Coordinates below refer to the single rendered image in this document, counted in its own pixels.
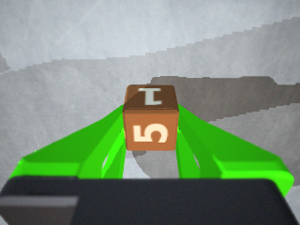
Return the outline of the brown number cube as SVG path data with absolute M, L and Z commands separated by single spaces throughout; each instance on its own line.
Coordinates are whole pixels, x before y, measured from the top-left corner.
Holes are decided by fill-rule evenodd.
M 179 108 L 173 85 L 129 85 L 123 123 L 128 151 L 173 151 Z

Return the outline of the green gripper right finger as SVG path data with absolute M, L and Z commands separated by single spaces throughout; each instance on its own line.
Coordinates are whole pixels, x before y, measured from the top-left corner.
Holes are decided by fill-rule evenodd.
M 286 196 L 293 176 L 279 156 L 203 121 L 180 104 L 178 108 L 179 178 L 269 178 Z

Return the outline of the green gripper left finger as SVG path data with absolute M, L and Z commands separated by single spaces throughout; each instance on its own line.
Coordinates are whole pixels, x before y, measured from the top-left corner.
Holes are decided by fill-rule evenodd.
M 123 106 L 96 123 L 23 157 L 10 177 L 76 175 L 79 178 L 123 178 L 126 156 Z M 107 161 L 102 167 L 106 156 Z

